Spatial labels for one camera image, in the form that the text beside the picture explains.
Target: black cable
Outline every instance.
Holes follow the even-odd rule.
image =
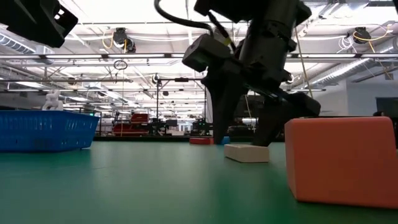
[[[235,52],[236,50],[236,46],[235,43],[231,40],[231,38],[229,37],[228,32],[225,30],[225,28],[223,27],[223,25],[220,24],[220,22],[217,21],[217,18],[211,13],[208,13],[210,22],[212,22],[218,29],[218,31],[220,32],[220,34],[225,38],[228,39],[228,41],[230,41],[231,43],[231,48],[233,50],[233,52]]]
[[[209,34],[211,37],[214,37],[214,32],[213,29],[211,28],[210,25],[205,24],[203,22],[195,22],[195,21],[190,21],[188,19],[181,19],[175,16],[170,15],[169,13],[165,12],[161,7],[160,7],[160,1],[161,0],[155,0],[154,4],[155,4],[155,9],[156,11],[163,16],[164,18],[176,23],[176,24],[180,24],[183,26],[188,26],[188,27],[194,27],[194,28],[200,28],[200,29],[206,29],[209,31]]]

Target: white wall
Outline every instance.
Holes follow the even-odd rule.
[[[347,116],[348,98],[345,80],[336,86],[327,86],[324,92],[314,92],[314,99],[321,104],[322,116]]]
[[[373,73],[381,70],[372,68]],[[315,92],[314,99],[321,104],[323,116],[372,116],[377,111],[377,97],[398,97],[398,72],[392,75],[396,80],[386,80],[380,75],[369,80],[352,81],[369,75],[368,71],[349,77],[337,86],[327,86],[325,92]]]
[[[385,80],[384,75],[347,84],[348,110],[352,116],[371,116],[377,111],[377,97],[398,97],[398,80]]]

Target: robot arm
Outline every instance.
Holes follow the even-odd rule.
[[[159,12],[159,0],[155,0],[155,8]],[[211,95],[216,143],[220,143],[227,132],[240,97],[249,90],[264,97],[253,142],[257,146],[268,146],[290,119],[319,115],[317,101],[304,93],[290,95],[279,88],[282,82],[291,79],[284,65],[287,53],[296,48],[291,39],[293,28],[311,15],[307,6],[299,0],[197,0],[195,10],[209,16],[218,29],[220,26],[210,10],[233,22],[250,21],[245,40],[233,54],[209,31],[194,41],[182,60],[197,72],[208,72],[201,82]],[[208,29],[197,22],[176,19],[164,11],[161,15],[181,25]]]

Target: white figurine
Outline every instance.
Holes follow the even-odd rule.
[[[45,104],[42,110],[60,110],[63,111],[63,103],[62,101],[58,100],[60,96],[59,90],[51,90],[45,96]]]

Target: red machine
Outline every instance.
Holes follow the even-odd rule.
[[[148,114],[132,114],[130,120],[118,120],[116,114],[113,126],[115,136],[143,136],[148,135]]]

